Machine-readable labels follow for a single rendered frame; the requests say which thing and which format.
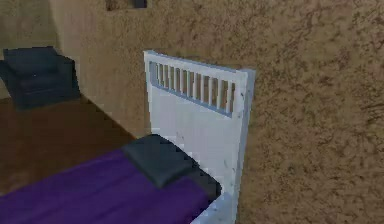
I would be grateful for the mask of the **white bed with purple cover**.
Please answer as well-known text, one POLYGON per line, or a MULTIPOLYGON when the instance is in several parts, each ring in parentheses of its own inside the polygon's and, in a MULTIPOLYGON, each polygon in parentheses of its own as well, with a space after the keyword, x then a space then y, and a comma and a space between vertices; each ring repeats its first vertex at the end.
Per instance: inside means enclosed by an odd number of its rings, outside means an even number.
POLYGON ((122 147, 0 196, 0 224, 235 224, 256 73, 147 50, 151 134, 198 167, 157 188, 122 147))

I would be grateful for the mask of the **dark grey pillow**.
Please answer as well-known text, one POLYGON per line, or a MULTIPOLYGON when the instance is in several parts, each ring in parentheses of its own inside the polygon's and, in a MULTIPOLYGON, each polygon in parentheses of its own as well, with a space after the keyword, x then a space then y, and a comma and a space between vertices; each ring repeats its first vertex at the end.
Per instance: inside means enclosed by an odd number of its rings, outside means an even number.
POLYGON ((123 146, 122 151, 157 188, 169 185, 198 167, 194 159, 157 134, 136 139, 123 146))

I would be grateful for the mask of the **dark framed wall picture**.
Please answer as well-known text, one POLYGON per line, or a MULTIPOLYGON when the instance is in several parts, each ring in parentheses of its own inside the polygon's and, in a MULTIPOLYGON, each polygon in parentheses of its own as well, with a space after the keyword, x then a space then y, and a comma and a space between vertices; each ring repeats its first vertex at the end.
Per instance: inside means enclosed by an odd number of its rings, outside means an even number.
POLYGON ((148 6, 147 0, 105 0, 106 10, 141 9, 148 6))

